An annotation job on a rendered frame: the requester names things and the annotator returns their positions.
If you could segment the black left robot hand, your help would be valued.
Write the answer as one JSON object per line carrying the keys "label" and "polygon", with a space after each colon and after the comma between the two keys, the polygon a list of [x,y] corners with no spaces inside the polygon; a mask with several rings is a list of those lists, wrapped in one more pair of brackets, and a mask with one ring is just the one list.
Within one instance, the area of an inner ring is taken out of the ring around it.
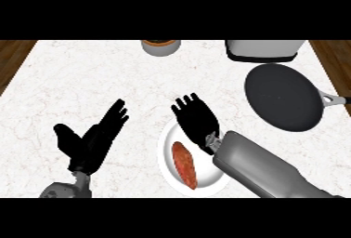
{"label": "black left robot hand", "polygon": [[58,148],[69,157],[68,170],[91,175],[100,168],[112,141],[127,122],[125,102],[118,99],[99,124],[94,124],[80,137],[65,124],[56,124]]}

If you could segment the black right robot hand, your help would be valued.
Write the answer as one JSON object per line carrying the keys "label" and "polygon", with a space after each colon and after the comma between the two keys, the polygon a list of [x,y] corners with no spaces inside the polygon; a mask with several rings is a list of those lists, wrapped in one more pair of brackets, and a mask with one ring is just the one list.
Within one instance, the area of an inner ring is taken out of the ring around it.
{"label": "black right robot hand", "polygon": [[171,110],[187,138],[201,150],[212,155],[214,151],[205,146],[205,138],[211,134],[215,134],[215,137],[220,136],[220,123],[205,102],[192,93],[190,96],[175,99]]}

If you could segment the white round plate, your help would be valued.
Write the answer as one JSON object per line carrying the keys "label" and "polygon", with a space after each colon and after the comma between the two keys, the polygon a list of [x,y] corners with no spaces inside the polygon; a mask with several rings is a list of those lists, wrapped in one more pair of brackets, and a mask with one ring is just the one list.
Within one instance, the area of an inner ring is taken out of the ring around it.
{"label": "white round plate", "polygon": [[[173,143],[181,142],[186,146],[195,165],[198,188],[192,190],[178,175],[173,161]],[[165,125],[158,141],[158,163],[167,183],[184,196],[205,198],[212,196],[226,186],[230,177],[212,164],[212,156],[208,155],[189,140],[186,133],[178,126],[177,120],[171,119]]]}

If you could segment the dark grey frying pan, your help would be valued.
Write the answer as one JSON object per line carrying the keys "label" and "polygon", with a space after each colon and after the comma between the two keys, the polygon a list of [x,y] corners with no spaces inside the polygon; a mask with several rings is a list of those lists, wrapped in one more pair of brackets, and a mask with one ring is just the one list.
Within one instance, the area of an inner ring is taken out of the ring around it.
{"label": "dark grey frying pan", "polygon": [[326,107],[351,105],[351,97],[326,94],[295,69],[276,63],[249,71],[243,90],[262,120],[291,132],[304,132],[319,124]]}

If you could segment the grey jar with orange rim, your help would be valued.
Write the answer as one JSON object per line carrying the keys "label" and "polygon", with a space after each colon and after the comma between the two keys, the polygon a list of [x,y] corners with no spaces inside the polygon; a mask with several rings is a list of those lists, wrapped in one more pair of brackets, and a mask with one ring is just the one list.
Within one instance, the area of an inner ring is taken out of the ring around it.
{"label": "grey jar with orange rim", "polygon": [[142,47],[145,52],[155,57],[165,57],[171,55],[180,48],[180,40],[168,40],[165,42],[142,41]]}

